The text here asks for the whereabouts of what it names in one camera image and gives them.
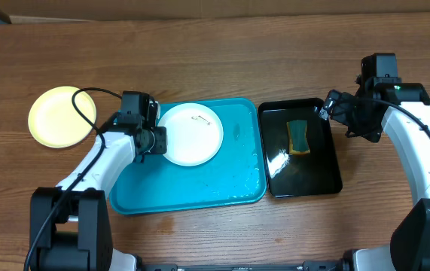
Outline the yellow-green plate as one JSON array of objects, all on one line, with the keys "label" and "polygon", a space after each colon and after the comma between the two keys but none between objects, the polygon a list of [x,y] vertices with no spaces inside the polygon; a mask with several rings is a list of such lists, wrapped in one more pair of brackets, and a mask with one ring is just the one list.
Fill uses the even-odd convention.
[{"label": "yellow-green plate", "polygon": [[67,148],[85,139],[91,125],[75,110],[72,96],[77,87],[55,87],[39,96],[28,116],[32,137],[49,148]]}]

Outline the yellow green sponge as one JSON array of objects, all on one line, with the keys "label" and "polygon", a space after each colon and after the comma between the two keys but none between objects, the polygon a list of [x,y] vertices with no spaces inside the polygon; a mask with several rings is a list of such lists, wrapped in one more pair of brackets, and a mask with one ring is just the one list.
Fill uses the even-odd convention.
[{"label": "yellow green sponge", "polygon": [[310,147],[306,138],[307,121],[291,120],[286,123],[288,130],[288,153],[304,155],[310,153]]}]

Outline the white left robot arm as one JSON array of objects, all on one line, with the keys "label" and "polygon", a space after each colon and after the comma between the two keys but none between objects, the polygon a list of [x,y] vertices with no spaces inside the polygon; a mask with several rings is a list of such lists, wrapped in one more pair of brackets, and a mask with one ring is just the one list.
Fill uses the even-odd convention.
[{"label": "white left robot arm", "polygon": [[25,270],[135,270],[136,257],[113,247],[107,197],[122,171],[147,154],[165,154],[160,105],[124,105],[96,131],[79,166],[30,202]]}]

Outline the white plate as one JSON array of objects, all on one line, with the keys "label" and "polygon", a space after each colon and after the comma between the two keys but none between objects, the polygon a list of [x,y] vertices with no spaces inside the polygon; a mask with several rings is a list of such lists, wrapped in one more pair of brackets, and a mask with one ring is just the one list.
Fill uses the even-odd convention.
[{"label": "white plate", "polygon": [[166,129],[164,157],[179,166],[198,166],[220,150],[224,129],[219,116],[198,103],[176,105],[163,114],[158,126]]}]

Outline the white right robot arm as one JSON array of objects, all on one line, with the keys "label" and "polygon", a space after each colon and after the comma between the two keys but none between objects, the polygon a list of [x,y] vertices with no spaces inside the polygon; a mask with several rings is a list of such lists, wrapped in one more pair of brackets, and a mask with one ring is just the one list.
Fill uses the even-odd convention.
[{"label": "white right robot arm", "polygon": [[410,185],[413,208],[388,245],[352,253],[353,270],[430,270],[430,98],[421,84],[381,83],[355,95],[331,90],[319,116],[348,137],[384,132]]}]

